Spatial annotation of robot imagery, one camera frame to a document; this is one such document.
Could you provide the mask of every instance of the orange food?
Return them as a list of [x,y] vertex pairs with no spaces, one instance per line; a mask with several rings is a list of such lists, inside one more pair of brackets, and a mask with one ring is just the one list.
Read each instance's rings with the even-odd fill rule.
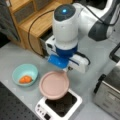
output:
[[20,78],[19,83],[26,84],[26,83],[30,83],[31,81],[32,81],[32,78],[28,75],[25,75],[22,78]]

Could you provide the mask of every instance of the wooden cabinet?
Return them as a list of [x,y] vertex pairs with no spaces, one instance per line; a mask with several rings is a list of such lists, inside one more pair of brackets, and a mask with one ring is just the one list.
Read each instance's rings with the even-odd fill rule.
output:
[[72,0],[1,0],[10,1],[7,7],[11,20],[13,21],[19,40],[12,36],[8,38],[15,44],[28,50],[43,54],[40,37],[52,27],[53,12],[39,18],[31,28],[30,41],[28,41],[28,31],[33,21],[41,14],[56,9],[61,4],[72,3]]
[[[31,46],[29,44],[29,41],[28,41],[28,31],[29,31],[29,28],[30,28],[31,24],[33,23],[33,21],[41,14],[43,14],[49,10],[53,10],[53,9],[57,8],[59,5],[61,5],[61,4],[58,2],[55,2],[55,1],[51,2],[49,5],[47,5],[43,9],[41,9],[34,16],[32,16],[30,19],[28,19],[27,21],[25,21],[23,24],[21,24],[19,26],[21,35],[23,36],[24,41],[25,41],[26,48],[28,48],[29,50],[32,50]],[[48,29],[51,28],[52,17],[53,17],[53,12],[50,12],[50,13],[42,16],[34,23],[34,25],[31,28],[31,31],[30,31],[30,43],[31,43],[32,47],[34,48],[34,50],[41,55],[43,55],[43,51],[42,51],[42,46],[40,43],[40,37]]]

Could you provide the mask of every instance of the pink lid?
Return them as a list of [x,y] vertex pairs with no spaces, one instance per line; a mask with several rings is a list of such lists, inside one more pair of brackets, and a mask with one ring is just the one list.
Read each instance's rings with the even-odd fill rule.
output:
[[69,88],[66,72],[52,71],[45,74],[40,81],[39,87],[41,93],[50,100],[62,98]]

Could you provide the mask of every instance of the black cable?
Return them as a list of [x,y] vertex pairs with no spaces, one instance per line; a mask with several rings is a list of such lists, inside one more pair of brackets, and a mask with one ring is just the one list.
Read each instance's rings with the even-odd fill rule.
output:
[[113,24],[109,24],[109,23],[104,22],[102,19],[100,19],[100,18],[99,18],[92,10],[90,10],[87,6],[85,6],[85,8],[88,9],[89,12],[91,12],[99,21],[101,21],[102,24],[107,25],[107,26],[114,26],[114,25],[117,23],[118,19],[119,19],[120,11],[119,11],[119,15],[118,15],[116,21],[115,21]]
[[32,49],[36,54],[38,54],[38,55],[40,55],[40,54],[34,50],[34,48],[32,47],[32,45],[31,45],[31,43],[30,43],[30,30],[31,30],[32,26],[34,25],[34,23],[35,23],[40,17],[42,17],[42,16],[44,16],[44,15],[50,13],[50,12],[53,12],[53,11],[54,11],[54,9],[53,9],[53,10],[50,10],[50,11],[47,11],[47,12],[43,13],[42,15],[38,16],[38,17],[32,22],[32,24],[31,24],[30,27],[29,27],[29,30],[28,30],[28,42],[29,42],[29,45],[30,45],[31,49]]

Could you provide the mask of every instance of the gray countertop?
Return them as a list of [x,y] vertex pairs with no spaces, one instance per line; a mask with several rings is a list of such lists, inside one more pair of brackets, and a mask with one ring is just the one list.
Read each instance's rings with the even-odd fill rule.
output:
[[[68,72],[70,88],[83,99],[81,110],[78,111],[75,120],[115,120],[93,102],[93,90],[98,78],[103,73],[108,74],[116,64],[109,59],[110,52],[118,42],[112,37],[102,42],[95,42],[83,36],[80,38],[79,51],[90,59],[91,65],[85,74],[76,70]],[[37,81],[26,88],[19,87],[12,81],[14,69],[25,63],[34,64],[39,71]],[[58,68],[48,63],[46,59],[12,43],[0,49],[0,81],[34,113],[37,102],[43,97],[38,87],[40,79],[52,70],[58,70]]]

